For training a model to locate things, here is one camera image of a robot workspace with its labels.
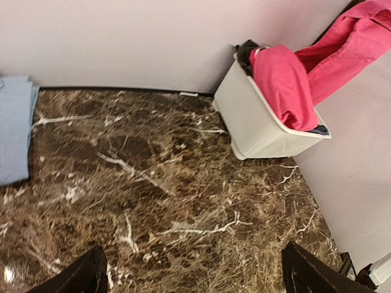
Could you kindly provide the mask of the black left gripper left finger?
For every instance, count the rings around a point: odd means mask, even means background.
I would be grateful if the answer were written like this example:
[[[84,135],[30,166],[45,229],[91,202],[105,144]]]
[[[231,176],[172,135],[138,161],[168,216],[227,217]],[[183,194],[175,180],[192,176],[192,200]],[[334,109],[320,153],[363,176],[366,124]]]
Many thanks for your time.
[[[103,248],[96,245],[61,273],[30,289],[29,293],[106,293],[108,291],[107,266]]]

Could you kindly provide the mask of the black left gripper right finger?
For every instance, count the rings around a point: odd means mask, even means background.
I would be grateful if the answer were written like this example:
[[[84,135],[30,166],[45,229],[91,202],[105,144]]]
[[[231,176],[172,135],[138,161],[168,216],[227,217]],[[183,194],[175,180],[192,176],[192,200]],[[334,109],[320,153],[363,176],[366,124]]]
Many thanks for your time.
[[[334,271],[295,242],[287,243],[282,250],[282,270],[287,292],[375,291]]]

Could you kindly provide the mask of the pink trousers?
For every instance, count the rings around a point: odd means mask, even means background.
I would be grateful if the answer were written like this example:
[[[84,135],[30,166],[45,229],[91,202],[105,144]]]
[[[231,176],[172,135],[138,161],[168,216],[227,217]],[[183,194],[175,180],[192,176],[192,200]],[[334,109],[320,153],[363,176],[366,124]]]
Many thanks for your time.
[[[252,77],[276,117],[288,128],[318,126],[315,106],[390,51],[390,1],[364,1],[341,14],[314,45],[254,48]]]

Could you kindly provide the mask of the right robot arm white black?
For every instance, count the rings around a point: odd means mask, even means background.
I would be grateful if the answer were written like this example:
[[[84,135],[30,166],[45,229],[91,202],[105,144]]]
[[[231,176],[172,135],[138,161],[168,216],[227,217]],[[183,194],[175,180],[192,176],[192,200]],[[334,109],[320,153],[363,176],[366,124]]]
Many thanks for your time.
[[[342,259],[340,273],[369,289],[377,289],[379,285],[390,278],[390,253],[374,263],[365,266],[359,272],[356,272],[348,252],[341,253],[340,257]]]

